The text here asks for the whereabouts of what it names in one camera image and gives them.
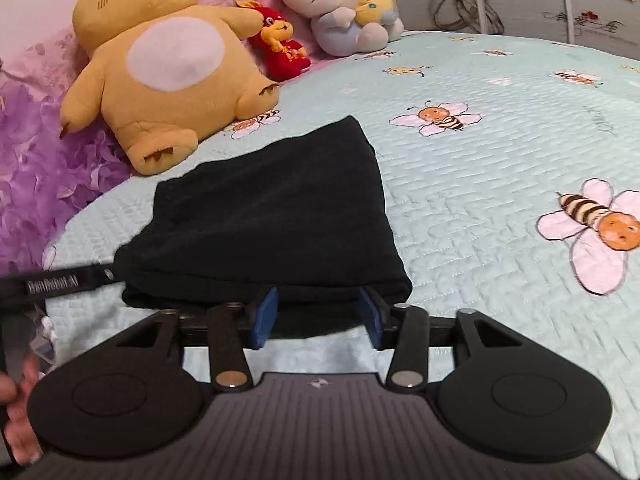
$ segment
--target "black cloth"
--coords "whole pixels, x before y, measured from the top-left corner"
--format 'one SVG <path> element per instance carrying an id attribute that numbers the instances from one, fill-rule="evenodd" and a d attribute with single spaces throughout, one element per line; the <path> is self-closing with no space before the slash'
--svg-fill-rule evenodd
<path id="1" fill-rule="evenodd" d="M 353 117 L 158 185 L 152 221 L 115 255 L 130 306 L 250 302 L 277 285 L 274 335 L 359 324 L 358 288 L 407 300 L 375 153 Z"/>

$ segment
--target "cartoon bee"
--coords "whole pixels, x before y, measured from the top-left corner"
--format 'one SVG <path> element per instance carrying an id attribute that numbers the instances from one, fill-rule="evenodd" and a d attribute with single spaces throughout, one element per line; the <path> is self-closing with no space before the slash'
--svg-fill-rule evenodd
<path id="1" fill-rule="evenodd" d="M 589 74 L 578 74 L 575 70 L 562 70 L 562 72 L 555 72 L 552 77 L 557 77 L 569 83 L 578 85 L 593 85 L 598 87 L 602 84 L 601 78 Z"/>
<path id="2" fill-rule="evenodd" d="M 393 50 L 380 50 L 378 52 L 372 52 L 371 54 L 367 54 L 366 56 L 362 56 L 360 60 L 365 59 L 375 59 L 377 57 L 392 57 L 396 53 Z"/>
<path id="3" fill-rule="evenodd" d="M 482 56 L 511 56 L 511 52 L 505 50 L 482 50 L 481 52 L 474 52 L 474 54 Z"/>
<path id="4" fill-rule="evenodd" d="M 431 106 L 427 101 L 424 105 L 425 107 L 417 113 L 401 115 L 391 119 L 389 124 L 420 128 L 420 134 L 428 137 L 445 130 L 462 130 L 468 124 L 475 124 L 482 118 L 475 114 L 465 114 L 468 106 L 464 103 L 444 103 L 439 106 Z"/>
<path id="5" fill-rule="evenodd" d="M 625 279 L 629 251 L 640 246 L 640 191 L 614 198 L 608 182 L 592 178 L 559 203 L 560 211 L 538 219 L 538 232 L 547 240 L 579 234 L 569 256 L 578 281 L 593 294 L 613 292 Z"/>
<path id="6" fill-rule="evenodd" d="M 228 129 L 231 130 L 232 139 L 242 139 L 250 133 L 260 128 L 262 124 L 272 124 L 280 121 L 280 111 L 271 110 L 257 117 L 233 123 Z"/>
<path id="7" fill-rule="evenodd" d="M 423 65 L 423 66 L 397 66 L 395 68 L 388 68 L 386 70 L 383 70 L 382 72 L 389 74 L 389 75 L 413 75 L 413 74 L 420 74 L 420 76 L 424 77 L 424 72 L 422 70 L 424 70 L 425 68 L 433 68 L 432 66 L 427 66 L 427 65 Z"/>

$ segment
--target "plush toy paw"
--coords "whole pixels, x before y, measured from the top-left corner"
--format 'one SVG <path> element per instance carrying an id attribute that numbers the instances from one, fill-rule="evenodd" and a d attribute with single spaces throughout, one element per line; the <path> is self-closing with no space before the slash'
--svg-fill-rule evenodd
<path id="1" fill-rule="evenodd" d="M 62 139 L 68 133 L 79 132 L 83 128 L 87 126 L 86 120 L 84 118 L 78 118 L 74 120 L 68 115 L 61 113 L 60 115 L 60 126 L 62 129 L 60 130 L 60 139 Z"/>
<path id="2" fill-rule="evenodd" d="M 353 9 L 347 7 L 338 7 L 331 13 L 334 17 L 337 27 L 349 28 L 351 22 L 356 17 L 356 12 Z"/>
<path id="3" fill-rule="evenodd" d="M 391 25 L 385 27 L 386 33 L 389 35 L 389 43 L 397 41 L 404 32 L 404 23 L 400 18 L 396 19 Z"/>
<path id="4" fill-rule="evenodd" d="M 279 97 L 279 86 L 257 74 L 249 81 L 236 104 L 236 119 L 244 121 L 268 112 L 278 103 Z"/>
<path id="5" fill-rule="evenodd" d="M 193 130 L 158 126 L 141 133 L 126 152 L 133 168 L 149 176 L 180 164 L 197 147 L 198 137 Z"/>
<path id="6" fill-rule="evenodd" d="M 389 41 L 389 34 L 379 23 L 367 23 L 358 36 L 360 52 L 375 52 L 381 50 Z"/>

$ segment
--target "bed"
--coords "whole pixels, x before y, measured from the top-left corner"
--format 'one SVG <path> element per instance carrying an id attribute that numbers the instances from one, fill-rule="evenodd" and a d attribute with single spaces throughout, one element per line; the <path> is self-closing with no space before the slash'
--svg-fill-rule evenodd
<path id="1" fill-rule="evenodd" d="M 101 196 L 50 248 L 53 266 L 110 260 L 150 221 L 159 181 L 353 115 L 376 151 L 387 215 L 414 284 L 410 302 L 438 316 L 481 310 L 599 377 L 614 403 L 599 452 L 636 478 L 640 250 L 625 253 L 614 272 L 622 275 L 610 283 L 593 278 L 606 258 L 582 248 L 593 258 L 579 279 L 574 244 L 593 229 L 548 240 L 538 219 L 560 209 L 558 194 L 579 194 L 586 181 L 599 186 L 601 202 L 640 189 L 639 103 L 640 65 L 630 60 L 543 40 L 407 32 L 385 51 L 289 82 L 277 110 L 230 126 L 165 174 L 134 176 Z M 624 207 L 638 210 L 633 200 Z M 121 291 L 48 303 L 61 360 L 148 316 L 126 307 Z M 447 352 L 433 350 L 431 359 L 431 380 L 451 370 Z M 358 328 L 269 341 L 248 361 L 256 378 L 265 370 L 384 374 L 390 353 L 373 351 Z M 188 351 L 185 367 L 208 380 L 203 349 Z"/>

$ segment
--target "white belly patch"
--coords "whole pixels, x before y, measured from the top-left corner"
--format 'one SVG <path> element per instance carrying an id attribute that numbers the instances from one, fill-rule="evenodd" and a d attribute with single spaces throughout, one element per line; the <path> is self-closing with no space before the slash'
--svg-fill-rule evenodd
<path id="1" fill-rule="evenodd" d="M 225 43 L 198 18 L 169 18 L 148 28 L 127 54 L 131 76 L 153 90 L 178 92 L 206 79 L 222 63 Z"/>

